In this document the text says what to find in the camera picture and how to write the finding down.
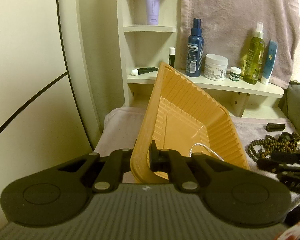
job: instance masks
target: hanging towel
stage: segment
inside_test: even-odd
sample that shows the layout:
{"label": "hanging towel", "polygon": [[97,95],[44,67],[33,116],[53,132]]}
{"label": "hanging towel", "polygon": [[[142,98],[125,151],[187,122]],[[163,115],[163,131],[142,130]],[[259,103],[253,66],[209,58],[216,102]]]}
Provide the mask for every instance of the hanging towel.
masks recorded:
{"label": "hanging towel", "polygon": [[270,82],[287,88],[299,30],[298,0],[181,0],[180,54],[186,66],[186,45],[193,18],[201,19],[204,54],[229,59],[228,68],[242,66],[257,21],[263,22],[264,41],[277,41],[278,52]]}

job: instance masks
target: white cabinet door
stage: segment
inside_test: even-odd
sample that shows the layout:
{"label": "white cabinet door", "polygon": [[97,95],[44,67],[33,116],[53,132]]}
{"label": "white cabinet door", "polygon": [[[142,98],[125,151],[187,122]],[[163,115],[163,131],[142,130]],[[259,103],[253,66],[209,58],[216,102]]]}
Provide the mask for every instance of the white cabinet door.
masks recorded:
{"label": "white cabinet door", "polygon": [[56,0],[0,0],[0,126],[66,72]]}
{"label": "white cabinet door", "polygon": [[[12,181],[91,152],[63,77],[0,134],[0,195]],[[0,228],[6,223],[0,207]]]}

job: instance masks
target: beige wall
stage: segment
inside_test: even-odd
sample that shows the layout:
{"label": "beige wall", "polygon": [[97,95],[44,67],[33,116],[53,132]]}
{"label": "beige wall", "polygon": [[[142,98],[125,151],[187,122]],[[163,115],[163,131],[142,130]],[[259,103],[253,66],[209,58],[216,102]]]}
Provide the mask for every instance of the beige wall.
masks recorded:
{"label": "beige wall", "polygon": [[79,0],[82,40],[96,110],[104,117],[124,104],[116,0]]}

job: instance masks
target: orange tray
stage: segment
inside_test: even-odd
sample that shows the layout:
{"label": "orange tray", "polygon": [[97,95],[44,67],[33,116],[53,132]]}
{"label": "orange tray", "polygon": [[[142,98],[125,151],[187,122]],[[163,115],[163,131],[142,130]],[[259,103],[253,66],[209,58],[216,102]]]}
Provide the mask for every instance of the orange tray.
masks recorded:
{"label": "orange tray", "polygon": [[[160,64],[130,167],[138,183],[167,183],[166,173],[153,173],[149,168],[152,140],[158,149],[177,150],[183,156],[189,156],[195,143],[203,143],[226,162],[249,169],[228,111],[166,63]],[[192,152],[215,157],[201,146],[193,147]]]}

